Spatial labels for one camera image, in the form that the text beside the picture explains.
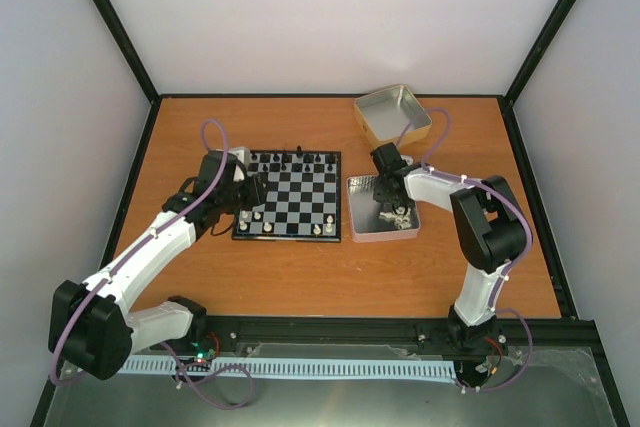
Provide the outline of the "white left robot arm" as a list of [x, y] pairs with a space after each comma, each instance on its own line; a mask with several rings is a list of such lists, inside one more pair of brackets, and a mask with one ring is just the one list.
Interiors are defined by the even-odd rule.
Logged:
[[245, 147], [212, 150], [199, 173], [170, 196], [151, 225], [117, 258], [81, 283], [54, 292], [48, 348], [92, 376], [114, 376], [130, 355], [176, 340], [186, 349], [208, 337], [206, 309], [183, 296], [133, 311], [150, 282], [181, 252], [213, 229], [220, 217], [258, 206], [266, 181], [250, 173], [257, 155]]

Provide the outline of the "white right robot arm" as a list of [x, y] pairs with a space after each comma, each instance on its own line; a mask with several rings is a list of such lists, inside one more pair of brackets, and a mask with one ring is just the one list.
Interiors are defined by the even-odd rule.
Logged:
[[426, 203], [453, 215], [467, 269], [449, 309], [452, 348], [469, 352], [494, 326], [496, 305], [511, 270], [531, 250], [532, 229], [501, 176], [480, 180], [409, 164], [393, 143], [370, 153], [377, 170], [373, 199], [394, 210]]

